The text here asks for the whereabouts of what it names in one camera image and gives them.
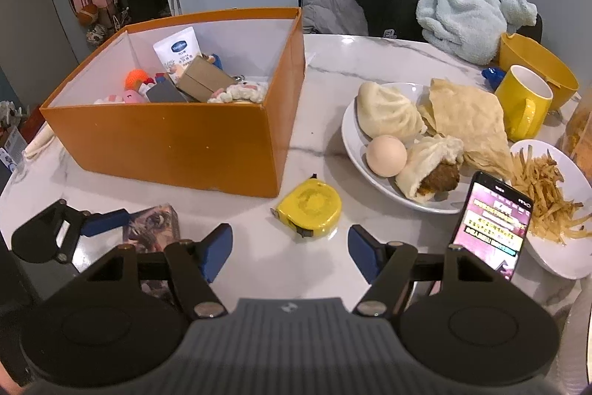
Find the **french fries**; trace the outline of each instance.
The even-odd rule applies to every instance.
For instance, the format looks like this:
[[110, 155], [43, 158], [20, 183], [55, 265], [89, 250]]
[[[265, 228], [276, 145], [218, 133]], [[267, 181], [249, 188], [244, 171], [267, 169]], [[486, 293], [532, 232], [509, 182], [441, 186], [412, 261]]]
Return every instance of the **french fries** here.
[[533, 158], [532, 146], [528, 146], [525, 159], [521, 149], [520, 154], [512, 154], [512, 168], [511, 184], [514, 189], [535, 202], [529, 228], [533, 235], [561, 244], [565, 244], [562, 235], [568, 238], [592, 236], [592, 231], [587, 231], [584, 226], [592, 218], [592, 213], [573, 219], [584, 205], [563, 199], [563, 192], [557, 188], [557, 183], [564, 179], [548, 150], [540, 158]]

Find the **orange box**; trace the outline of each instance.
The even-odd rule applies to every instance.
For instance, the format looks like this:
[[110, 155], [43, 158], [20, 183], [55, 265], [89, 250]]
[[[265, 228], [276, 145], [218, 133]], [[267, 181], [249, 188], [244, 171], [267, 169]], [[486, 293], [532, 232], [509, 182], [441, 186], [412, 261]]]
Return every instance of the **orange box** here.
[[[193, 26], [230, 76], [268, 80], [262, 104], [93, 105], [132, 69], [163, 67], [152, 45]], [[91, 54], [41, 106], [84, 169], [253, 197], [279, 193], [304, 81], [298, 8], [231, 9], [133, 24]]]

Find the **yellow mug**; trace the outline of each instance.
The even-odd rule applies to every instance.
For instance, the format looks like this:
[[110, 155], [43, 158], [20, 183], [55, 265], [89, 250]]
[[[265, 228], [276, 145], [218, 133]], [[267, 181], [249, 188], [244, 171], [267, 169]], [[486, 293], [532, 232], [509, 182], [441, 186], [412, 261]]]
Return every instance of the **yellow mug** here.
[[504, 110], [505, 132], [510, 141], [534, 138], [553, 101], [553, 91], [547, 83], [518, 65], [510, 67], [495, 95]]

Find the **light blue towel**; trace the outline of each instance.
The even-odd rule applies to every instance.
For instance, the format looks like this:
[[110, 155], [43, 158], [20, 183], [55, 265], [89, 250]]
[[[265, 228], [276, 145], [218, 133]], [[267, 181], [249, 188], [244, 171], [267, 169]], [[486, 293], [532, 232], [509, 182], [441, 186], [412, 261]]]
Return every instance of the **light blue towel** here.
[[537, 7], [526, 0], [419, 0], [416, 15], [427, 42], [481, 66], [497, 54], [503, 32], [537, 23]]

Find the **tape measure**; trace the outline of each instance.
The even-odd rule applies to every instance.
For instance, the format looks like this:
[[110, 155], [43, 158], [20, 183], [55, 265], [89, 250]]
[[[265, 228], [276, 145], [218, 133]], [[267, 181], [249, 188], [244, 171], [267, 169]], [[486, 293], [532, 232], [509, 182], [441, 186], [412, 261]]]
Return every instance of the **tape measure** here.
[[271, 213], [303, 238], [329, 234], [341, 214], [341, 198], [317, 175], [298, 185]]

